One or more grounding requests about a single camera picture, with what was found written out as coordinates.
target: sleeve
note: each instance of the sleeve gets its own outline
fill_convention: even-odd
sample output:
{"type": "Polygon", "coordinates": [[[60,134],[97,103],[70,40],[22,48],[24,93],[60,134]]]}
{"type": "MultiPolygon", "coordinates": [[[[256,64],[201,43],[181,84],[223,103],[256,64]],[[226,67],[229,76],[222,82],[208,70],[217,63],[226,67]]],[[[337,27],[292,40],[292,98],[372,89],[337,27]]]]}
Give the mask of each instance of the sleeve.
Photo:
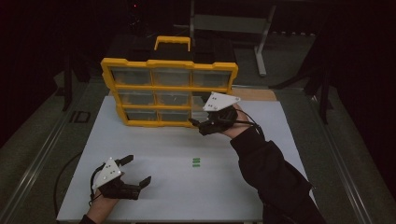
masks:
{"type": "Polygon", "coordinates": [[[264,223],[326,223],[309,196],[311,184],[284,160],[274,142],[266,142],[250,127],[231,145],[239,156],[242,176],[263,202],[264,223]]]}
{"type": "Polygon", "coordinates": [[[79,224],[96,224],[94,221],[92,221],[87,215],[84,215],[82,217],[82,220],[79,222],[79,224]]]}

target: clear plastic drawer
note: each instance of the clear plastic drawer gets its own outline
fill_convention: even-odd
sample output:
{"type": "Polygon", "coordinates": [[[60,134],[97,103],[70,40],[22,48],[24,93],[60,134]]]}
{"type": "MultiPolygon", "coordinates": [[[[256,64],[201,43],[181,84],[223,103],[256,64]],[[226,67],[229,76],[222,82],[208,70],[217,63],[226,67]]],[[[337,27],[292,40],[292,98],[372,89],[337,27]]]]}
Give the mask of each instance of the clear plastic drawer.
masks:
{"type": "Polygon", "coordinates": [[[124,105],[154,105],[152,91],[119,90],[119,97],[124,105]]]}
{"type": "Polygon", "coordinates": [[[226,88],[230,80],[230,71],[193,70],[192,86],[226,88]]]}
{"type": "Polygon", "coordinates": [[[190,86],[190,70],[184,68],[152,69],[154,84],[158,86],[190,86]]]}
{"type": "Polygon", "coordinates": [[[125,109],[128,120],[157,120],[157,112],[150,109],[125,109]]]}
{"type": "Polygon", "coordinates": [[[110,67],[117,84],[150,86],[151,77],[147,68],[110,67]]]}
{"type": "Polygon", "coordinates": [[[202,96],[192,96],[191,99],[191,118],[200,122],[206,121],[208,114],[203,109],[205,102],[202,96]]]}
{"type": "Polygon", "coordinates": [[[188,91],[155,91],[158,105],[188,105],[188,91]]]}
{"type": "Polygon", "coordinates": [[[188,110],[159,110],[161,121],[187,122],[190,117],[188,110]]]}

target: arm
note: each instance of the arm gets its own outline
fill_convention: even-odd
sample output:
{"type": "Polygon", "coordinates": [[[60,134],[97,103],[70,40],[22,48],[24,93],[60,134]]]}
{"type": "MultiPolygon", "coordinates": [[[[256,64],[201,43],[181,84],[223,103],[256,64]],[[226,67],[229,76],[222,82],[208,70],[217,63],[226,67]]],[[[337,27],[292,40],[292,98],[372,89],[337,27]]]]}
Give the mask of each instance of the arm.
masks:
{"type": "MultiPolygon", "coordinates": [[[[238,111],[238,120],[248,121],[238,111]]],[[[272,141],[265,141],[253,127],[235,124],[223,134],[239,156],[242,176],[257,189],[264,204],[265,223],[325,223],[312,199],[309,182],[283,158],[272,141]]]]}
{"type": "Polygon", "coordinates": [[[99,189],[95,192],[90,210],[80,221],[80,224],[99,224],[106,220],[120,199],[105,198],[99,189]]]}

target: yellow frame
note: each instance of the yellow frame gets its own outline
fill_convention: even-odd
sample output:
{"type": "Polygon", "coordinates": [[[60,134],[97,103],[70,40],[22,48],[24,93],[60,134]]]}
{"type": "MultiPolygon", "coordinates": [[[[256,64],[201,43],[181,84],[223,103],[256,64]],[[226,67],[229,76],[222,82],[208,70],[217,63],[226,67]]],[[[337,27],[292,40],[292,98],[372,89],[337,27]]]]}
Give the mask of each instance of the yellow frame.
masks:
{"type": "MultiPolygon", "coordinates": [[[[177,37],[177,40],[173,40],[173,36],[163,36],[158,39],[155,48],[157,48],[159,42],[170,42],[170,43],[187,43],[189,44],[190,50],[190,39],[188,37],[177,37]]],[[[154,96],[154,105],[123,105],[119,97],[119,90],[146,90],[146,91],[216,91],[225,92],[227,94],[232,94],[231,86],[233,85],[233,80],[237,76],[238,66],[236,63],[194,63],[191,61],[166,61],[166,60],[147,60],[146,62],[129,62],[126,59],[117,58],[104,58],[101,62],[103,69],[103,78],[106,85],[112,91],[113,96],[116,100],[116,110],[123,123],[130,126],[145,126],[145,127],[161,127],[161,126],[182,126],[182,127],[192,127],[192,125],[186,122],[176,122],[176,121],[161,121],[159,114],[157,113],[156,121],[148,120],[128,120],[126,112],[124,109],[135,108],[135,109],[173,109],[173,110],[188,110],[191,112],[191,100],[189,105],[157,105],[157,99],[154,96]],[[133,67],[133,68],[147,68],[150,69],[151,85],[125,85],[117,84],[111,73],[110,67],[133,67]],[[191,73],[190,73],[190,86],[156,86],[153,84],[153,75],[151,69],[153,68],[185,68],[189,70],[213,70],[213,71],[229,71],[231,72],[228,85],[225,88],[209,88],[209,87],[193,87],[191,85],[191,73]]]]}

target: white table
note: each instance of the white table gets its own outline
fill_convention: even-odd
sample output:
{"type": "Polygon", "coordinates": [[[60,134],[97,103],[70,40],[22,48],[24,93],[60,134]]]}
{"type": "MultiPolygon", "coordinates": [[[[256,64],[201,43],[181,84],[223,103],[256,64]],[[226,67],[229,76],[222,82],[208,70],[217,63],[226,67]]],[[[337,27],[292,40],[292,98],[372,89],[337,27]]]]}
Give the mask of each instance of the white table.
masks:
{"type": "MultiPolygon", "coordinates": [[[[304,167],[280,102],[239,103],[303,175],[304,167]]],[[[131,222],[243,222],[262,219],[257,190],[240,174],[238,157],[222,134],[191,128],[141,128],[122,124],[112,96],[103,101],[87,146],[65,195],[58,220],[79,221],[88,211],[90,178],[109,157],[133,154],[120,169],[126,184],[151,175],[138,201],[121,200],[108,220],[131,222]],[[200,167],[192,160],[200,158],[200,167]]]]}

